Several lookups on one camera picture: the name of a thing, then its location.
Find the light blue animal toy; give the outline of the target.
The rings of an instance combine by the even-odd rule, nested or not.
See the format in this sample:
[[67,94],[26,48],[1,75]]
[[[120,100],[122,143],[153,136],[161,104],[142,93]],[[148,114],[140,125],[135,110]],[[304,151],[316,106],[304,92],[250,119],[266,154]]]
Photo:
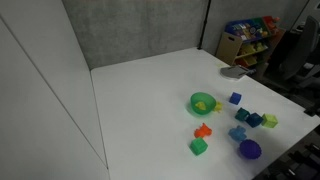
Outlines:
[[228,135],[237,142],[241,142],[247,138],[246,129],[242,126],[237,126],[235,128],[231,128],[228,132]]

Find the green plastic bowl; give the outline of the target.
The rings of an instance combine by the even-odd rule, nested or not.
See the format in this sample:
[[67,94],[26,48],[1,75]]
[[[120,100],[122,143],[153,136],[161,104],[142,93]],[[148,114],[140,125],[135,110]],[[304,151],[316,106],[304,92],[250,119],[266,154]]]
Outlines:
[[[204,102],[206,104],[206,110],[200,110],[198,109],[195,104],[198,102]],[[216,99],[205,92],[197,92],[194,93],[191,97],[190,97],[190,104],[191,104],[191,108],[192,110],[198,114],[198,115],[207,115],[209,114],[216,106],[217,101]]]

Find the yellow toy inside bowl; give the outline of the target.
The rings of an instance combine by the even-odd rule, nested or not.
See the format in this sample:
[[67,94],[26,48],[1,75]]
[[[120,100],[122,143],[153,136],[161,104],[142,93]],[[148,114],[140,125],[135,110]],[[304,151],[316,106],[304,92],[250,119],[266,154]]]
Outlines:
[[198,109],[203,110],[203,111],[207,109],[207,108],[206,108],[206,104],[205,104],[204,102],[198,102],[198,103],[195,104],[195,106],[196,106]]

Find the orange animal toy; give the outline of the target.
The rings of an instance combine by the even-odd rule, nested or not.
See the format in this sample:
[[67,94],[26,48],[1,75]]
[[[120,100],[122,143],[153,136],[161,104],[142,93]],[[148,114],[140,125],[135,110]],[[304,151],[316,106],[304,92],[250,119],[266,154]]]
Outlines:
[[200,128],[194,131],[194,136],[196,138],[204,138],[205,136],[210,136],[211,134],[212,130],[205,123],[203,123]]

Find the yellow spiky toy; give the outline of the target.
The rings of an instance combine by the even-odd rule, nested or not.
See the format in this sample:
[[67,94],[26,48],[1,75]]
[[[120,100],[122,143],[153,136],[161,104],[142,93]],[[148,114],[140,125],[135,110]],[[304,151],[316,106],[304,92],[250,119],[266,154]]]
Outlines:
[[215,106],[215,108],[214,108],[214,111],[215,112],[220,112],[222,110],[222,106],[223,106],[223,104],[218,101],[216,106]]

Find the teal cube toy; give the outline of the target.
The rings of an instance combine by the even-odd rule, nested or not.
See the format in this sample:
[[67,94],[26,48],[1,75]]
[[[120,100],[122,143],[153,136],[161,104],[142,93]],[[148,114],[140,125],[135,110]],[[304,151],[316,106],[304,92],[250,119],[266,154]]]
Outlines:
[[235,118],[241,122],[245,121],[249,117],[250,113],[245,110],[244,108],[240,108],[236,115]]

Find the dark blue cube toy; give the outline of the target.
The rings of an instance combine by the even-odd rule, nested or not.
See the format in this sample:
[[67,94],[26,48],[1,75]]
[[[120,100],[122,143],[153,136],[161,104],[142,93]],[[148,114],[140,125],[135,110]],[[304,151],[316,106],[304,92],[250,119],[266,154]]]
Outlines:
[[250,114],[246,119],[246,123],[252,128],[259,126],[262,121],[263,118],[257,113]]

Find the wooden toy shelf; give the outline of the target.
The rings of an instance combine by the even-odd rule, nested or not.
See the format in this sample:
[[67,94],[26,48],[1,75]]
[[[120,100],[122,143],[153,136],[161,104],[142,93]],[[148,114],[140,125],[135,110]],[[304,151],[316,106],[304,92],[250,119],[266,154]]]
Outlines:
[[228,22],[215,56],[228,65],[246,68],[267,63],[285,33],[278,22],[272,16]]

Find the lime green cube toy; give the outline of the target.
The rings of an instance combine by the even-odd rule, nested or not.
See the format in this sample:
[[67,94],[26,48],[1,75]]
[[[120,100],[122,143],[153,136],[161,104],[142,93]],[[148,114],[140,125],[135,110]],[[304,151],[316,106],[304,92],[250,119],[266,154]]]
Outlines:
[[261,123],[262,126],[267,128],[274,128],[278,124],[278,120],[273,114],[264,114],[262,116],[263,121]]

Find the grey metal mounting plate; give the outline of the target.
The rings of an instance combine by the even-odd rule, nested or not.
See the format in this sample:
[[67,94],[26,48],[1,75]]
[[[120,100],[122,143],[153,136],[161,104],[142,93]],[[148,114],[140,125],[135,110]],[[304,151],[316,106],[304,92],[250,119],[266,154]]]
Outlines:
[[249,70],[241,65],[223,67],[220,69],[220,75],[230,80],[240,80],[242,77],[253,73],[254,70]]

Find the black vertical pole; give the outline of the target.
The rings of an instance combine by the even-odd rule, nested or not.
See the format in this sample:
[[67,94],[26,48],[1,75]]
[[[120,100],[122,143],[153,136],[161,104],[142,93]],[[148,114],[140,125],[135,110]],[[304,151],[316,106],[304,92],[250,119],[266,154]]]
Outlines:
[[198,43],[198,45],[197,45],[197,49],[198,49],[198,50],[201,50],[201,49],[202,49],[202,44],[203,44],[203,39],[204,39],[204,33],[205,33],[205,30],[206,30],[206,26],[207,26],[208,16],[209,16],[209,13],[210,13],[210,8],[211,8],[211,3],[212,3],[212,0],[208,0],[208,4],[207,4],[207,7],[206,7],[205,16],[204,16],[204,19],[203,19],[203,25],[202,25],[202,29],[201,29],[201,35],[200,35],[200,38],[199,38],[199,43]]

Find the grey office chair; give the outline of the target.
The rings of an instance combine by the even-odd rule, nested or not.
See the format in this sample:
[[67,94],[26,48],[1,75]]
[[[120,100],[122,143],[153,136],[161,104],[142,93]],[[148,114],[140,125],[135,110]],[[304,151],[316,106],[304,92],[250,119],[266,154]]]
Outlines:
[[308,16],[297,44],[281,63],[284,80],[294,80],[297,87],[305,88],[316,80],[320,71],[319,58],[311,59],[311,54],[319,44],[319,22]]

